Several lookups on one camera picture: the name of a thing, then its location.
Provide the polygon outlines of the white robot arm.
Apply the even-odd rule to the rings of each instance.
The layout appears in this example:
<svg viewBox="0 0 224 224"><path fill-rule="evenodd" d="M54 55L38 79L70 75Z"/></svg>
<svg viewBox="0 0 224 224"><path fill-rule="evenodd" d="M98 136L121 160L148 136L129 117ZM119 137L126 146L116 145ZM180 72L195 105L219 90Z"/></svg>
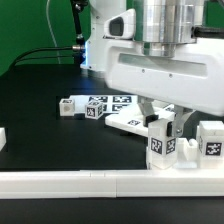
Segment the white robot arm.
<svg viewBox="0 0 224 224"><path fill-rule="evenodd" d="M90 0L91 35L81 68L138 96L144 121L155 100L174 106L168 134L193 111L224 116L224 28L205 27L206 0Z"/></svg>

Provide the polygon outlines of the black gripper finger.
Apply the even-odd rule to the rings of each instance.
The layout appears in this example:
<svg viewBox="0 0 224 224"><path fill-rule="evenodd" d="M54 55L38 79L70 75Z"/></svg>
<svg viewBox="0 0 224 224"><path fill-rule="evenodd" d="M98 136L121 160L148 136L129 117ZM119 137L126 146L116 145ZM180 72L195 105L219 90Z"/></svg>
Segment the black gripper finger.
<svg viewBox="0 0 224 224"><path fill-rule="evenodd" d="M158 116L155 114L152 102L153 100L150 98L146 98L146 97L138 98L138 105L143 115L144 127L147 127L149 123L154 122L158 119Z"/></svg>
<svg viewBox="0 0 224 224"><path fill-rule="evenodd" d="M194 113L194 110L185 107L175 107L174 113L174 120L167 124L167 136L181 137L184 131L184 124Z"/></svg>

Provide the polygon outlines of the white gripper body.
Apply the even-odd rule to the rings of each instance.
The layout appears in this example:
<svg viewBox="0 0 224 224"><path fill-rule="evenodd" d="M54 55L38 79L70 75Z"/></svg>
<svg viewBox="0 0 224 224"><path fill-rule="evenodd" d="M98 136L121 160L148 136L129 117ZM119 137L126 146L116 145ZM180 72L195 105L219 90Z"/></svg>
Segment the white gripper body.
<svg viewBox="0 0 224 224"><path fill-rule="evenodd" d="M196 37L201 8L134 8L107 20L107 85L224 116L224 39Z"/></svg>

